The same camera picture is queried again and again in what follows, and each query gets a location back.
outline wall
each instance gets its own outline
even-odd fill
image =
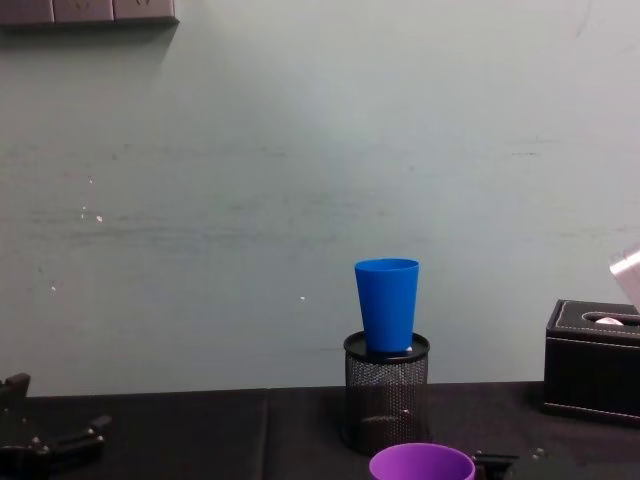
[[[540,379],[557,298],[624,300],[635,2],[177,2],[0,39],[0,376],[340,384],[363,257],[421,260],[438,382]]]

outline leather tissue box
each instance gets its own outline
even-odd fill
[[[609,317],[624,325],[603,325]],[[547,325],[544,409],[640,426],[640,315],[631,305],[559,300]]]

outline purple bowl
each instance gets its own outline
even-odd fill
[[[473,480],[471,458],[434,443],[405,443],[386,448],[369,462],[373,480]]]

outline black desk surface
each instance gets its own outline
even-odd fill
[[[543,415],[538,383],[432,385],[434,438],[468,453],[536,447],[588,462],[640,462],[640,430]],[[114,424],[100,463],[61,479],[366,480],[368,458],[338,436],[342,388],[36,398],[52,433],[103,413]]]

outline mesh cylinder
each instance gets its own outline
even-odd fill
[[[346,414],[343,437],[374,455],[399,443],[431,441],[427,418],[429,342],[413,334],[412,351],[368,352],[364,332],[344,342]]]

